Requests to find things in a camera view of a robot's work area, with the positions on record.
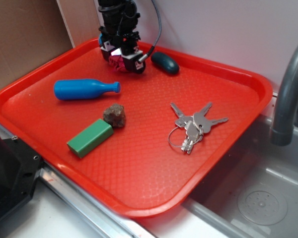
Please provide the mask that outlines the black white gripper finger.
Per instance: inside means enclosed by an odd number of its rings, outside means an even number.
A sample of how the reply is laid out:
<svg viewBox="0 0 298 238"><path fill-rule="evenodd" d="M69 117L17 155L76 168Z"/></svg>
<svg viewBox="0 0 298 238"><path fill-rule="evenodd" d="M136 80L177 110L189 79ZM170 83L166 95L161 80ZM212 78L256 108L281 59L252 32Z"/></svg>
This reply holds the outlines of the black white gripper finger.
<svg viewBox="0 0 298 238"><path fill-rule="evenodd" d="M139 62L139 59L143 56L143 51L136 51L134 54L122 55L123 64L128 72L141 74L146 68L145 62Z"/></svg>
<svg viewBox="0 0 298 238"><path fill-rule="evenodd" d="M104 60L109 62L111 53L114 51L114 46L111 45L110 41L102 41L102 40L99 41L99 46Z"/></svg>

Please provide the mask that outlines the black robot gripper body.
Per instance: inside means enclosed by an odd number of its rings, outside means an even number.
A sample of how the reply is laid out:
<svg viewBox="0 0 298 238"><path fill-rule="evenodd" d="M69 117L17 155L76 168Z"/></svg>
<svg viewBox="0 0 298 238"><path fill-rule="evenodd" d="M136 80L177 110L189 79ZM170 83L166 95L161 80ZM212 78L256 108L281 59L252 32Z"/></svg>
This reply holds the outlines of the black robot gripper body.
<svg viewBox="0 0 298 238"><path fill-rule="evenodd" d="M138 31L105 26L101 26L99 30L101 40L110 41L114 50L121 49L121 53L124 55L134 54L137 51L138 41L141 39Z"/></svg>

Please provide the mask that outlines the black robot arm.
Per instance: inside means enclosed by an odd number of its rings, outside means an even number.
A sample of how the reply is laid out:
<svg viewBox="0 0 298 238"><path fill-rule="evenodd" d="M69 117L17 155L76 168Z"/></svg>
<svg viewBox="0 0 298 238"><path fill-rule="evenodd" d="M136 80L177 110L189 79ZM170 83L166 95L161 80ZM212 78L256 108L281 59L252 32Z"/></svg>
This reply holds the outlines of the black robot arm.
<svg viewBox="0 0 298 238"><path fill-rule="evenodd" d="M141 74L146 68L140 62L144 56L139 49L140 35L135 28L140 14L132 0L99 0L98 11L104 24L100 26L99 46L106 61L110 61L112 52L119 49L122 63L128 72Z"/></svg>

